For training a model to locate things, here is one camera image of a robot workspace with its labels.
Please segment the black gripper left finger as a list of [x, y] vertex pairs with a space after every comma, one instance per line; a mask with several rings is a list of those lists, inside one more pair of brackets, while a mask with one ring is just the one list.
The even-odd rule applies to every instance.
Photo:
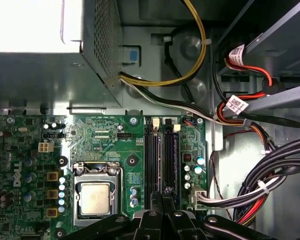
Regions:
[[133, 219], [114, 214], [92, 223], [63, 240], [159, 240], [162, 237], [163, 202], [160, 192], [150, 195], [150, 209], [142, 210]]

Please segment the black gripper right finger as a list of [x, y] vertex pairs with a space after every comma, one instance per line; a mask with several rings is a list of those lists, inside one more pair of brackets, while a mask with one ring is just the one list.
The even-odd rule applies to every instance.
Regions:
[[167, 235], [172, 240], [273, 240], [274, 238], [219, 215], [208, 215], [202, 222], [175, 207], [174, 196], [162, 194], [167, 219]]

